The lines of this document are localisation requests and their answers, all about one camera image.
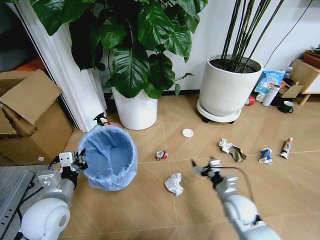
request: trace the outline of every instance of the plastic bottle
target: plastic bottle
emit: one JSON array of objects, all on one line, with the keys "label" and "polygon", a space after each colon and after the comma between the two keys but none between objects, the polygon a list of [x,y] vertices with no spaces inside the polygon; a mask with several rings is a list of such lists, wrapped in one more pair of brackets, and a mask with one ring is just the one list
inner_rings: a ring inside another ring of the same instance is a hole
[{"label": "plastic bottle", "polygon": [[285,71],[285,74],[284,74],[284,79],[288,79],[290,78],[290,75],[291,75],[291,71],[293,70],[294,68],[292,66],[289,66],[286,71]]},{"label": "plastic bottle", "polygon": [[277,93],[280,90],[280,86],[278,85],[273,85],[270,88],[270,91],[268,92],[268,94],[265,96],[262,105],[265,107],[268,107],[270,105],[270,103],[272,102],[272,100],[275,98],[275,96],[277,95]]}]

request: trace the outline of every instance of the blue trash bag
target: blue trash bag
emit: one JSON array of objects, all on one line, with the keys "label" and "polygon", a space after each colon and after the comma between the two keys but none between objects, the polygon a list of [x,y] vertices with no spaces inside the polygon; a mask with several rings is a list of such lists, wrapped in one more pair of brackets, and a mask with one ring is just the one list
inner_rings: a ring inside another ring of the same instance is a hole
[{"label": "blue trash bag", "polygon": [[136,176],[138,152],[127,131],[96,125],[80,139],[78,152],[84,148],[88,165],[84,175],[91,187],[117,191],[128,186]]}]

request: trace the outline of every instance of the tile floor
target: tile floor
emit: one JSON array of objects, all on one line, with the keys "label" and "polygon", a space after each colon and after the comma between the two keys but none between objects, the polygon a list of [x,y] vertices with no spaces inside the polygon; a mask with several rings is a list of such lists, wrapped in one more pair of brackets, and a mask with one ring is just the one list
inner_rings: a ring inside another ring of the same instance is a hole
[{"label": "tile floor", "polygon": [[[221,203],[207,179],[194,175],[190,159],[206,165],[209,156],[224,166],[242,168],[249,176],[261,217],[283,240],[320,239],[320,99],[292,114],[260,103],[244,106],[234,124],[203,123],[196,110],[198,96],[167,96],[158,103],[158,119],[146,130],[128,130],[139,154],[137,175],[125,189],[106,192],[89,186],[82,175],[74,193],[71,220],[62,240],[236,240]],[[119,121],[116,114],[110,121]],[[190,128],[192,138],[181,131]],[[66,150],[76,150],[82,133],[75,131]],[[279,157],[289,137],[289,159]],[[221,152],[226,138],[248,158],[236,163]],[[273,150],[273,165],[258,163],[262,148]],[[155,153],[167,149],[168,159],[157,162]],[[241,174],[238,191],[248,196]],[[182,173],[184,193],[175,197],[164,182]]]}]

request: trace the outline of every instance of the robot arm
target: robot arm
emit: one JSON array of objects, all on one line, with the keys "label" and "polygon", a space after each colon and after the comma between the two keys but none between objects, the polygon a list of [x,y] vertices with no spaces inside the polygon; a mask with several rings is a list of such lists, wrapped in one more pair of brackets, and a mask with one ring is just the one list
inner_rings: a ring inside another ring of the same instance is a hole
[{"label": "robot arm", "polygon": [[38,176],[44,187],[43,199],[36,202],[23,215],[20,232],[29,240],[57,240],[70,219],[69,206],[78,174],[88,168],[85,150],[59,154],[60,173],[45,170]]},{"label": "robot arm", "polygon": [[220,160],[211,159],[205,167],[192,161],[193,172],[209,178],[223,205],[225,217],[232,224],[240,240],[281,240],[278,234],[260,218],[255,203],[237,194],[237,177],[220,175]]}]

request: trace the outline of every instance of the white door frame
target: white door frame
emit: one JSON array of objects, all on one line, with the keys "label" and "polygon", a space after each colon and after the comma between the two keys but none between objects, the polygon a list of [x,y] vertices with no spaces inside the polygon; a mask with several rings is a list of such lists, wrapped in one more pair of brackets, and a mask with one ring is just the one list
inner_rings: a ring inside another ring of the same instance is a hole
[{"label": "white door frame", "polygon": [[93,69],[80,71],[72,57],[67,24],[49,36],[29,0],[20,0],[11,8],[21,18],[51,79],[62,89],[62,99],[77,127],[90,131],[96,125],[95,116],[107,108],[99,73]]}]

